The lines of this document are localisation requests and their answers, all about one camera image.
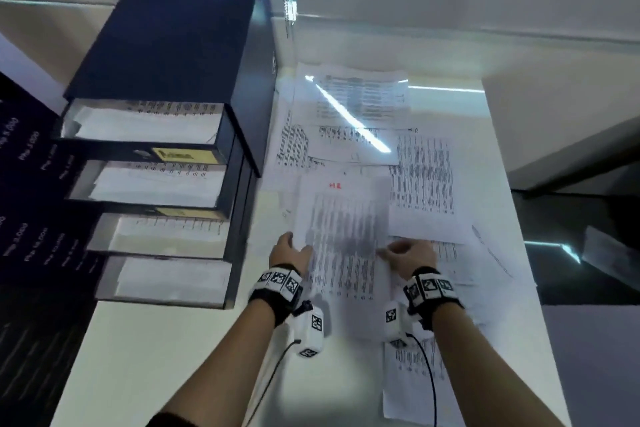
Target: black cable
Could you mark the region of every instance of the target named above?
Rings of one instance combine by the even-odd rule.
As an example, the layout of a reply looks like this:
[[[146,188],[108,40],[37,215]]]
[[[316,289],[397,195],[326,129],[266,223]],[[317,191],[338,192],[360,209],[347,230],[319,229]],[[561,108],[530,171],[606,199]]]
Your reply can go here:
[[[255,408],[253,409],[253,412],[251,414],[251,417],[249,417],[249,422],[247,422],[244,427],[249,427],[249,424],[251,423],[251,421],[253,420],[253,416],[255,415],[255,413],[258,411],[258,407],[260,407],[260,403],[262,402],[262,399],[264,398],[265,394],[267,393],[267,389],[269,388],[269,385],[271,384],[271,382],[273,381],[273,377],[276,376],[276,372],[278,370],[278,366],[280,366],[280,363],[282,363],[282,360],[284,359],[284,355],[287,354],[287,351],[291,349],[291,347],[294,344],[300,344],[302,341],[300,341],[300,339],[296,339],[295,341],[292,341],[289,343],[289,345],[284,349],[284,351],[282,352],[280,359],[278,360],[278,362],[276,363],[276,368],[273,369],[273,373],[271,374],[271,377],[269,378],[269,381],[267,382],[267,386],[264,388],[264,390],[262,391],[262,395],[260,395],[260,400],[258,400],[258,404],[256,404]]]
[[[427,359],[427,353],[424,352],[422,348],[422,344],[418,341],[418,338],[413,334],[406,334],[410,338],[413,338],[415,342],[418,343],[418,348],[422,351],[422,356],[424,356],[424,362],[427,363],[427,368],[429,369],[429,377],[431,378],[431,388],[433,390],[433,427],[438,427],[438,404],[436,402],[436,384],[433,382],[433,373],[431,372],[431,366],[429,365],[429,360]]]

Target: black wrist strap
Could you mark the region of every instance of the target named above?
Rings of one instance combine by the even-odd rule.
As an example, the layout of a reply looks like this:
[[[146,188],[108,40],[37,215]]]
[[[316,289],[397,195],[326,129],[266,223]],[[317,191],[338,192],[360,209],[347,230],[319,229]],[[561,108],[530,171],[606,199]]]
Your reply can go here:
[[[280,264],[262,273],[252,288],[249,302],[262,299],[269,304],[280,326],[289,317],[302,295],[302,277],[292,264]]]
[[[439,306],[453,302],[462,307],[451,280],[433,267],[420,267],[413,272],[403,290],[409,299],[409,314],[419,314],[426,331],[433,331],[433,313]]]

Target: desk surface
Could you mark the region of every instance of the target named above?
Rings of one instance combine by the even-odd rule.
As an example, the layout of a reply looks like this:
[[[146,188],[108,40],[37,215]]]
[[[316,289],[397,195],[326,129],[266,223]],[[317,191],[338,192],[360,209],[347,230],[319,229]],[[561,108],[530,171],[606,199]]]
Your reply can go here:
[[[412,79],[411,84],[422,83]],[[511,269],[531,277],[484,94],[414,88],[410,89],[410,102],[415,110],[429,112],[434,128],[446,128],[454,134],[457,175],[466,189],[469,213],[499,242]],[[260,242],[277,238],[279,231],[268,226],[269,210],[277,210],[277,201],[274,192],[259,193],[254,216],[258,223],[252,234],[259,234]],[[258,249],[264,247],[249,247],[239,298],[248,295],[266,267],[267,256],[256,253]],[[228,311],[100,302],[52,427],[144,426],[214,349],[243,307],[242,299]],[[492,342],[498,352],[570,426],[532,282],[519,289],[496,326]],[[286,333],[275,334],[265,370],[282,351]],[[381,344],[330,337],[318,357],[288,358],[253,423],[405,424],[382,416],[382,371]],[[258,385],[264,384],[263,376],[261,373]]]

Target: label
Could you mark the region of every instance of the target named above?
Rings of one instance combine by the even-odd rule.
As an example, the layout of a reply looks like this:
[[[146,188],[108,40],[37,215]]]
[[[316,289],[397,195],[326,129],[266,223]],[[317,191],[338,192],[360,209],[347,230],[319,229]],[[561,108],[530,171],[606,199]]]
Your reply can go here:
[[[156,208],[158,213],[165,216],[175,216],[178,218],[203,218],[204,220],[220,220],[221,216],[217,211],[206,211],[189,208]]]
[[[191,162],[192,164],[218,164],[218,159],[210,150],[167,149],[154,147],[153,151],[164,162]]]

